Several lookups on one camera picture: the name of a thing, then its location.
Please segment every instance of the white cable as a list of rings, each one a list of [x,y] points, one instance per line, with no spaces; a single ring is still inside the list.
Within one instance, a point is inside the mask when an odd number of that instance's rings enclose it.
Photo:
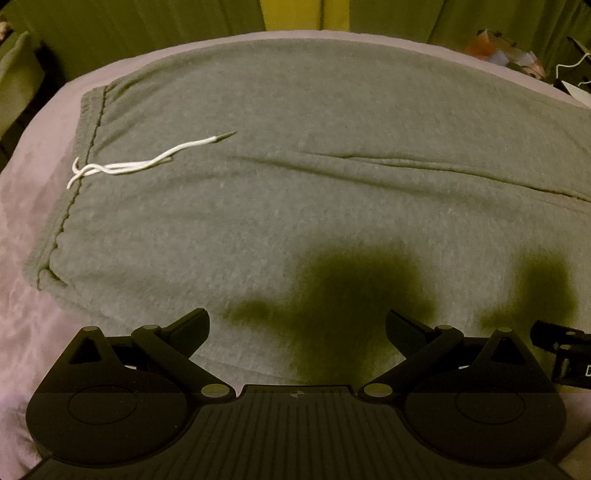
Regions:
[[[576,66],[578,66],[578,65],[580,65],[580,64],[581,64],[581,62],[582,62],[582,61],[585,59],[585,57],[587,57],[587,55],[591,55],[591,52],[589,52],[589,51],[588,51],[588,52],[587,52],[585,55],[583,55],[583,57],[582,57],[582,58],[581,58],[581,59],[580,59],[580,60],[579,60],[577,63],[575,63],[574,65],[563,65],[563,64],[559,63],[559,64],[556,66],[556,78],[558,78],[558,67],[567,67],[567,68],[576,67]]]
[[[169,150],[158,155],[158,157],[153,158],[152,160],[146,160],[146,161],[111,163],[109,165],[98,165],[96,163],[89,163],[88,165],[85,165],[81,169],[78,169],[78,158],[79,157],[76,157],[76,159],[74,160],[74,163],[72,164],[72,172],[74,172],[74,176],[70,179],[66,188],[69,189],[72,186],[72,184],[76,180],[78,180],[79,178],[87,177],[89,175],[94,175],[95,173],[98,173],[100,171],[104,172],[104,173],[108,173],[109,175],[118,175],[120,173],[132,173],[135,171],[144,170],[145,168],[156,165],[161,160],[167,159],[167,157],[170,157],[172,154],[178,152],[179,150],[183,150],[183,149],[189,148],[189,147],[196,147],[198,145],[205,145],[208,143],[217,142],[217,141],[221,140],[222,138],[227,138],[235,133],[236,133],[236,131],[233,131],[233,132],[228,132],[223,135],[209,137],[204,140],[196,140],[193,142],[186,142],[186,143],[177,145],[176,147],[170,148]]]

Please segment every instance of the green curtain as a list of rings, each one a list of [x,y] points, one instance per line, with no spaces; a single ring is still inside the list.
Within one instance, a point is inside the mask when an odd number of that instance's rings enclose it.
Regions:
[[[348,8],[346,0],[290,0],[289,8],[281,1],[263,3],[268,22],[282,29],[301,28],[310,23],[307,16],[327,11],[336,19],[329,28],[348,20],[352,32],[458,51],[478,30],[499,30],[532,50],[548,71],[576,55],[568,35],[591,47],[591,7],[584,0],[348,0]],[[278,23],[273,15],[282,5],[299,20]],[[11,0],[2,12],[17,31],[31,33],[34,45],[46,47],[55,74],[44,68],[65,82],[149,51],[269,30],[259,0]]]

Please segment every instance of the black clip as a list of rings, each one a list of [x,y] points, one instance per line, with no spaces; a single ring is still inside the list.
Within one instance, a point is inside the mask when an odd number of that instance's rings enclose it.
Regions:
[[[538,320],[530,338],[536,347],[556,355],[553,383],[591,390],[591,334]]]

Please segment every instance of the black plastic device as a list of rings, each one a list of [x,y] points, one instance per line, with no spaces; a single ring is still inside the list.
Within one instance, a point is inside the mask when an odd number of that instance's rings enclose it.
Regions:
[[[29,402],[42,461],[23,480],[570,479],[547,459],[566,423],[553,381],[591,388],[591,335],[530,333],[557,355],[552,379],[510,328],[464,337],[391,310],[386,334],[406,360],[358,392],[245,385],[236,397],[189,360],[209,335],[204,309],[125,337],[84,327]]]

